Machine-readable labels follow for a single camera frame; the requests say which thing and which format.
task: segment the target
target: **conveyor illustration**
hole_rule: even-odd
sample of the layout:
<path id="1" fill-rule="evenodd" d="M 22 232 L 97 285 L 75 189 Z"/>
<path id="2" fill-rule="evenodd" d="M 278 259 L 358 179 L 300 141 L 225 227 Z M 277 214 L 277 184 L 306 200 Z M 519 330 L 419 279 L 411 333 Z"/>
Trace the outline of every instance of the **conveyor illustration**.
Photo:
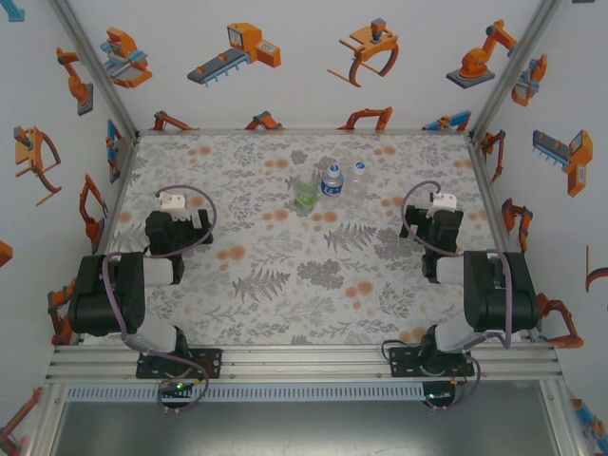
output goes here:
<path id="1" fill-rule="evenodd" d="M 262 30 L 247 23 L 230 24 L 228 26 L 230 46 L 209 62 L 198 66 L 188 73 L 188 79 L 195 83 L 209 86 L 209 82 L 217 81 L 228 70 L 246 63 L 260 61 L 269 67 L 281 65 L 280 48 L 262 39 Z"/>

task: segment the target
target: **metal bar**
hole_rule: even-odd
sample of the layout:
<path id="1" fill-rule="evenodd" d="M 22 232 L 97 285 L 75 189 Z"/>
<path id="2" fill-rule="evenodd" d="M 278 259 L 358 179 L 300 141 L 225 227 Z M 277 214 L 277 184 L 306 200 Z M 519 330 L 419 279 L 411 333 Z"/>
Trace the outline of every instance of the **metal bar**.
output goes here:
<path id="1" fill-rule="evenodd" d="M 68 0 L 48 0 L 48 2 L 55 13 L 55 16 L 57 16 L 57 19 L 64 27 L 67 36 L 76 48 L 78 57 L 83 65 L 86 66 L 86 69 L 88 69 L 95 86 L 102 93 L 105 102 L 112 111 L 112 115 L 116 117 L 116 122 L 120 125 L 123 135 L 126 136 L 131 143 L 134 143 L 138 136 L 137 128 L 133 124 L 123 102 L 116 93 L 114 85 L 105 72 L 104 65 L 99 60 L 94 47 L 88 41 L 86 33 L 80 25 Z"/>
<path id="2" fill-rule="evenodd" d="M 564 380 L 541 381 L 541 393 L 560 456 L 587 454 Z"/>
<path id="3" fill-rule="evenodd" d="M 420 382 L 439 378 L 392 378 L 377 346 L 228 346 L 217 383 Z M 483 344 L 472 351 L 484 380 L 561 378 L 553 347 L 515 343 L 505 351 Z M 58 347 L 47 373 L 49 383 L 146 383 L 135 378 L 139 354 L 123 347 Z"/>
<path id="4" fill-rule="evenodd" d="M 542 0 L 537 8 L 473 128 L 473 140 L 476 144 L 483 140 L 485 132 L 501 105 L 510 98 L 509 92 L 522 74 L 532 51 L 562 4 L 565 4 L 565 0 Z"/>
<path id="5" fill-rule="evenodd" d="M 104 231 L 102 232 L 102 238 L 99 243 L 99 252 L 103 254 L 109 253 L 109 247 L 114 236 L 114 229 L 118 222 L 118 215 L 121 213 L 121 207 L 123 207 L 124 195 L 126 194 L 126 188 L 128 187 L 129 180 L 131 179 L 131 171 L 135 164 L 135 158 L 137 157 L 138 142 L 130 142 L 125 151 L 125 158 L 123 162 L 123 169 L 121 170 L 121 178 L 119 179 L 119 189 L 110 217 L 105 221 Z"/>
<path id="6" fill-rule="evenodd" d="M 501 206 L 496 201 L 496 194 L 492 187 L 492 179 L 487 173 L 487 167 L 482 160 L 482 151 L 474 144 L 468 147 L 468 155 L 473 163 L 473 172 L 479 186 L 479 191 L 484 202 L 485 212 L 487 213 L 487 222 L 490 225 L 490 231 L 494 238 L 496 248 L 501 252 L 508 252 L 508 233 L 503 222 L 503 212 Z"/>
<path id="7" fill-rule="evenodd" d="M 22 450 L 22 456 L 51 454 L 55 436 L 60 431 L 67 389 L 66 385 L 45 385 L 41 404 L 43 415 L 35 434 L 30 436 L 27 447 Z"/>
<path id="8" fill-rule="evenodd" d="M 392 128 L 390 130 L 375 130 L 373 128 L 357 128 L 356 130 L 338 130 L 337 128 L 283 128 L 280 130 L 230 130 L 230 129 L 201 129 L 201 130 L 143 130 L 141 136 L 222 136 L 222 135 L 422 135 L 422 136 L 467 136 L 466 131 L 456 130 L 422 130 L 419 128 Z"/>

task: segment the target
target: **water bottle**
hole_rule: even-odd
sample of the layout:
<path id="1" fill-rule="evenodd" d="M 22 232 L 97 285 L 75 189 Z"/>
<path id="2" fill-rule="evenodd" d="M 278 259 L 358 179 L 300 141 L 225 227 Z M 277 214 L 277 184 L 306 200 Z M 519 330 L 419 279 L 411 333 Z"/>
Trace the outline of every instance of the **water bottle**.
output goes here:
<path id="1" fill-rule="evenodd" d="M 294 184 L 295 204 L 305 211 L 312 211 L 316 203 L 317 187 L 314 170 L 312 168 L 302 170 Z"/>
<path id="2" fill-rule="evenodd" d="M 344 185 L 344 176 L 340 171 L 338 163 L 330 164 L 327 171 L 321 179 L 321 204 L 325 210 L 335 209 L 338 203 L 338 197 L 342 194 L 342 186 Z"/>
<path id="3" fill-rule="evenodd" d="M 352 168 L 349 181 L 345 188 L 345 197 L 349 206 L 355 207 L 360 205 L 368 192 L 368 167 L 358 161 Z"/>
<path id="4" fill-rule="evenodd" d="M 344 185 L 344 176 L 338 163 L 330 164 L 321 180 L 321 192 L 326 197 L 339 197 Z"/>

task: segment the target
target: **bottle label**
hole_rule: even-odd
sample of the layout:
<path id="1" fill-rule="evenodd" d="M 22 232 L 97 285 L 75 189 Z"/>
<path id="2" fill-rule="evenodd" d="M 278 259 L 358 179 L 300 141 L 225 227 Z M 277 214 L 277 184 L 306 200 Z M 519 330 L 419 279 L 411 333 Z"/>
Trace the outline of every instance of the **bottle label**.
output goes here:
<path id="1" fill-rule="evenodd" d="M 330 187 L 327 183 L 321 182 L 321 192 L 328 197 L 337 197 L 342 192 L 342 185 Z"/>

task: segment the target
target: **bottle cap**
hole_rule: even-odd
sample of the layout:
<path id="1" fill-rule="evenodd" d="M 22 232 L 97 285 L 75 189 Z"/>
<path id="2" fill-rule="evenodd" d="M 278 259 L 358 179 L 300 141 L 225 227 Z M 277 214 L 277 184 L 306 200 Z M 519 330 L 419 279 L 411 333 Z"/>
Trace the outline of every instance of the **bottle cap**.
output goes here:
<path id="1" fill-rule="evenodd" d="M 363 176 L 367 168 L 368 167 L 362 161 L 358 161 L 354 165 L 354 174 L 356 174 L 357 176 Z"/>
<path id="2" fill-rule="evenodd" d="M 330 167 L 327 168 L 327 174 L 330 175 L 330 178 L 337 178 L 340 175 L 340 166 L 338 166 L 338 163 L 330 164 Z"/>

